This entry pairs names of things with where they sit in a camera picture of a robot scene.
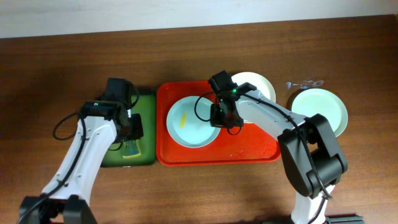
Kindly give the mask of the yellow green sponge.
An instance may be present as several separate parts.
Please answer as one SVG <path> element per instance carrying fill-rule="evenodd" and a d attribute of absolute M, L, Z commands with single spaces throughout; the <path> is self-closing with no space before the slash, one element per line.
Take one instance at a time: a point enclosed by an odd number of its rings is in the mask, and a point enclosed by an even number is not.
<path fill-rule="evenodd" d="M 141 147 L 139 144 L 139 140 L 130 140 L 124 143 L 124 159 L 133 159 L 135 157 L 139 157 L 141 155 Z"/>

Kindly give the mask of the light blue plate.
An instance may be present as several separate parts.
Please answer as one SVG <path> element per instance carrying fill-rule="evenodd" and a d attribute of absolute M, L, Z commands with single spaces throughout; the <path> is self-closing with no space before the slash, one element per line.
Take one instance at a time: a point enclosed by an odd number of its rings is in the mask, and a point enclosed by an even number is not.
<path fill-rule="evenodd" d="M 209 145 L 219 135 L 221 129 L 212 127 L 209 121 L 213 104 L 206 98 L 187 96 L 175 102 L 167 113 L 166 127 L 171 138 L 181 146 L 199 148 Z"/>

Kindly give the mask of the cream white plate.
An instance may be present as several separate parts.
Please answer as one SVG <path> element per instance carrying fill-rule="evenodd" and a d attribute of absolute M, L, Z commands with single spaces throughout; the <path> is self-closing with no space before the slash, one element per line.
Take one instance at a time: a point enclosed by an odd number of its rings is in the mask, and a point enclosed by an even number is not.
<path fill-rule="evenodd" d="M 276 102 L 276 94 L 274 87 L 265 77 L 254 72 L 241 72 L 233 75 L 232 81 L 238 86 L 244 83 L 250 83 L 259 90 L 267 99 Z"/>

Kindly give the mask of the pale green plate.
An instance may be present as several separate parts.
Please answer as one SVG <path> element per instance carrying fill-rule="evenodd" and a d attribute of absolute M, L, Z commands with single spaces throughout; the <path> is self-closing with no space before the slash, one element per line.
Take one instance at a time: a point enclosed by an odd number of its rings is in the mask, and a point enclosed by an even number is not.
<path fill-rule="evenodd" d="M 294 98 L 291 109 L 294 113 L 307 117 L 321 114 L 330 123 L 336 137 L 340 136 L 348 125 L 348 111 L 345 104 L 328 90 L 320 88 L 304 90 Z"/>

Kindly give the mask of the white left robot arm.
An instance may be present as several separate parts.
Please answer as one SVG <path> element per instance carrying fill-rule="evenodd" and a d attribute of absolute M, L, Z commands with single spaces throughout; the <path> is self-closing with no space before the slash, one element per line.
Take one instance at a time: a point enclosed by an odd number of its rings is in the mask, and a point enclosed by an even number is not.
<path fill-rule="evenodd" d="M 141 116 L 92 116 L 76 112 L 78 126 L 58 171 L 39 196 L 26 196 L 18 223 L 96 223 L 90 197 L 99 168 L 110 146 L 143 137 Z"/>

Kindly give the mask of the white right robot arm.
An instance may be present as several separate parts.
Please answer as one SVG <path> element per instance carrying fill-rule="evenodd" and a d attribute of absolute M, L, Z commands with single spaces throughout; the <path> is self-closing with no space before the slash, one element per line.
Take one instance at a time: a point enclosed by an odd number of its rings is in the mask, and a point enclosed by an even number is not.
<path fill-rule="evenodd" d="M 325 214 L 331 191 L 347 171 L 348 163 L 331 129 L 320 114 L 306 117 L 268 100 L 252 86 L 214 87 L 210 124 L 242 127 L 249 120 L 276 139 L 285 174 L 296 190 L 292 213 L 276 223 L 351 223 L 356 217 Z"/>

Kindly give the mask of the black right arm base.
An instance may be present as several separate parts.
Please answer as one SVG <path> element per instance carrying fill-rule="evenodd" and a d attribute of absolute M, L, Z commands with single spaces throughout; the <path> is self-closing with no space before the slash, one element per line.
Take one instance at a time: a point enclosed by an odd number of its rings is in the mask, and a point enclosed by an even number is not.
<path fill-rule="evenodd" d="M 362 216 L 326 217 L 325 224 L 365 224 Z"/>

